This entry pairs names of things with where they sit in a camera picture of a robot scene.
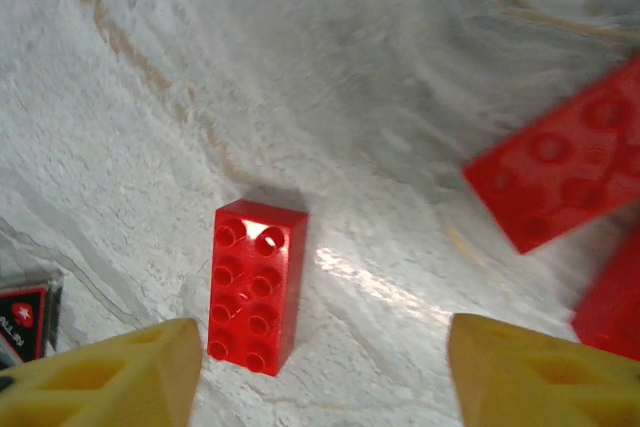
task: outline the red duplo brick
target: red duplo brick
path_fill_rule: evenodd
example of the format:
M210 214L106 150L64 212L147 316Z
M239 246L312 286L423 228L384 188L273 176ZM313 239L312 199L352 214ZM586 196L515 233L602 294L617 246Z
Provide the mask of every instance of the red duplo brick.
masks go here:
M640 361L640 223L575 309L583 344Z
M216 211L209 355L278 374L294 346L308 218L242 199Z
M520 253L640 196L640 57L463 173Z

